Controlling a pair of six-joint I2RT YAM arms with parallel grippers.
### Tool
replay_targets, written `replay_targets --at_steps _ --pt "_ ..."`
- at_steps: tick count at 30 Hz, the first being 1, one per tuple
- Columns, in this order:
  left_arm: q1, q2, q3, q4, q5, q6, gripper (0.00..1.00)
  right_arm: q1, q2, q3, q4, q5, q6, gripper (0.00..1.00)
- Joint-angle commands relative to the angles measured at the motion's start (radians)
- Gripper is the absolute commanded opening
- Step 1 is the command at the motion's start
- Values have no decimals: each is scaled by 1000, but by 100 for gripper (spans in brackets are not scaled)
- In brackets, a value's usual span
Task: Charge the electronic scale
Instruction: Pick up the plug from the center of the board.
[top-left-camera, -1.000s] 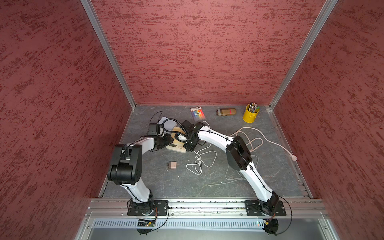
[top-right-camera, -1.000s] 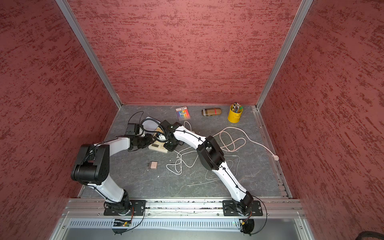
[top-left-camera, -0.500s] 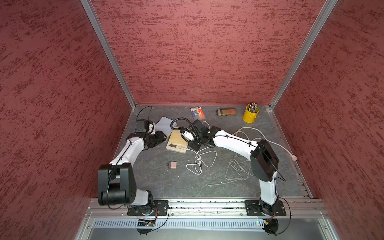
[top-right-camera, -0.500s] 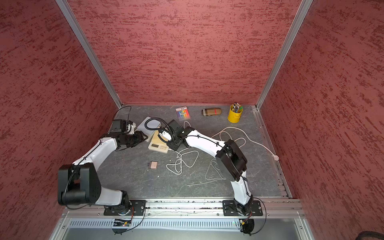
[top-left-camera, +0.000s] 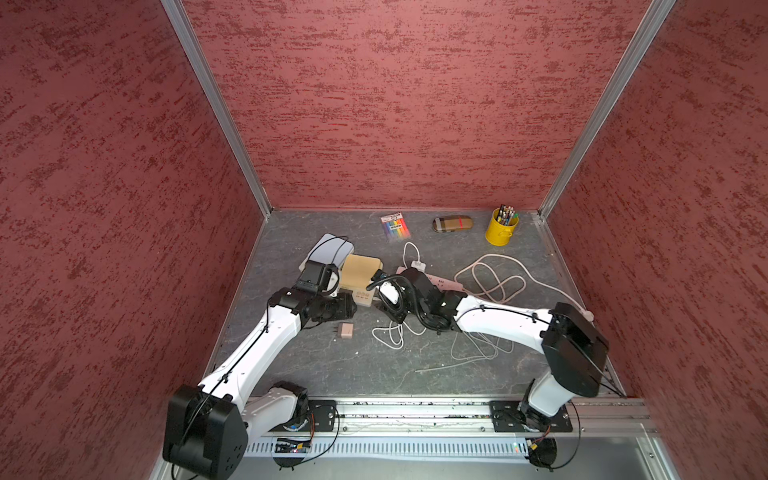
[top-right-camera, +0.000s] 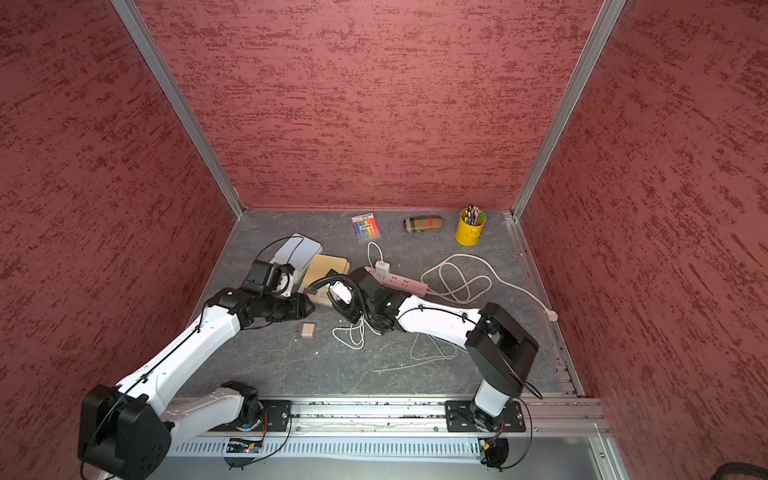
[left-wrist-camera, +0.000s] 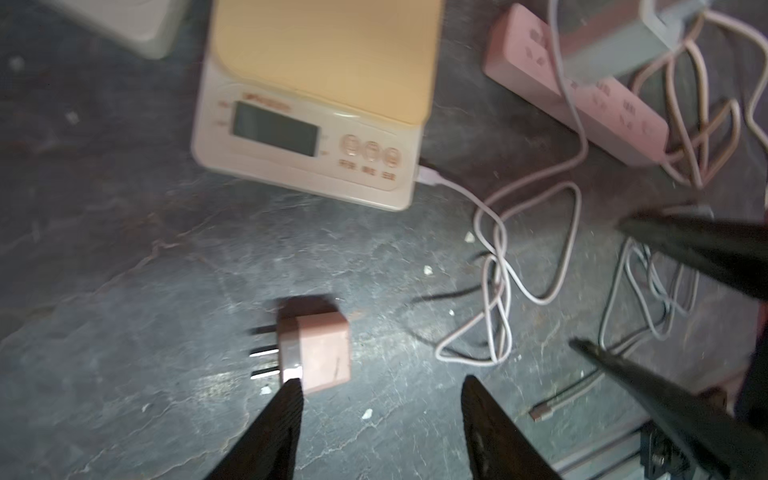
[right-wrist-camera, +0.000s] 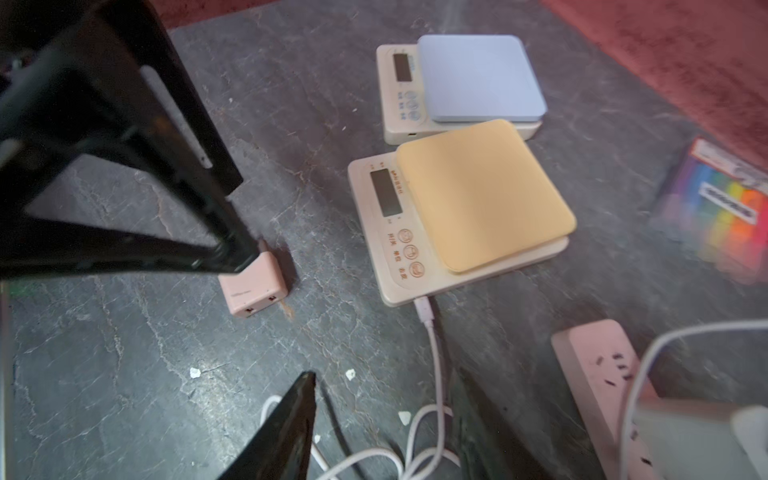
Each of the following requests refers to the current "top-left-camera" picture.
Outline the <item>pink USB charger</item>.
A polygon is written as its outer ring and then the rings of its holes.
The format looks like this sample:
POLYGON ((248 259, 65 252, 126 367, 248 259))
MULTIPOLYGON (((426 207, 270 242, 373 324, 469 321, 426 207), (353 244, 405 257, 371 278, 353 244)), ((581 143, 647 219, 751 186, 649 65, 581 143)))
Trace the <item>pink USB charger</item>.
POLYGON ((342 323, 338 327, 338 335, 340 339, 352 339, 354 335, 354 325, 348 322, 342 323))

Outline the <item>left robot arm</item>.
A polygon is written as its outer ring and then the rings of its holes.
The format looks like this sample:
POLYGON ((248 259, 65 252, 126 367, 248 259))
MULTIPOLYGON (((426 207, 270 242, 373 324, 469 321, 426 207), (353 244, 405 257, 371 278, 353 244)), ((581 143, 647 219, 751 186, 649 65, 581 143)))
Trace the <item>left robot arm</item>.
POLYGON ((239 347, 198 385, 183 385, 168 405, 162 457, 171 471, 227 479, 249 441, 273 428, 315 430, 305 388, 278 382, 257 400, 250 395, 280 351, 308 324, 348 320, 357 310, 339 292, 334 264, 307 261, 295 284, 275 292, 262 319, 239 347))

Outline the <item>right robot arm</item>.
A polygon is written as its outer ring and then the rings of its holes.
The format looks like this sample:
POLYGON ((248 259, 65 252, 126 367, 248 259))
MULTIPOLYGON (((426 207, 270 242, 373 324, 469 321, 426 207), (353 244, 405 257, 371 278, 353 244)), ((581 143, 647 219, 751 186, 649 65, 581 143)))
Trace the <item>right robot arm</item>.
POLYGON ((576 306, 526 309, 494 303, 464 291, 441 290, 426 274, 407 268, 399 274, 376 271, 366 286, 396 323, 413 315, 430 331, 484 334, 523 345, 543 355, 548 371, 531 381, 517 407, 517 421, 543 431, 575 397, 598 395, 608 340, 576 306))

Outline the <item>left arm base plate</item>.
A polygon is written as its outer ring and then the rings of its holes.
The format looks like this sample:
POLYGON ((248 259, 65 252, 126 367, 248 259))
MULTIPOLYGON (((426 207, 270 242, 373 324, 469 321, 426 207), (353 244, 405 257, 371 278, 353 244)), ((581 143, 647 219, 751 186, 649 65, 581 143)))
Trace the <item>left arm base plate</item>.
POLYGON ((335 428, 337 402, 334 400, 299 400, 293 416, 274 428, 278 432, 331 432, 335 428))

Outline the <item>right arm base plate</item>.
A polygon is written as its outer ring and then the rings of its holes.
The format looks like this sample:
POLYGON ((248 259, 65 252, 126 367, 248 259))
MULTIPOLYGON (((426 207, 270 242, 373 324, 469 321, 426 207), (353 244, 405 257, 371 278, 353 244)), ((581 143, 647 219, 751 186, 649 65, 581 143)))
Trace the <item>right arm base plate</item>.
POLYGON ((544 434, 574 431, 566 406, 562 406, 552 417, 547 417, 531 407, 522 409, 520 401, 491 401, 489 408, 496 433, 544 434))

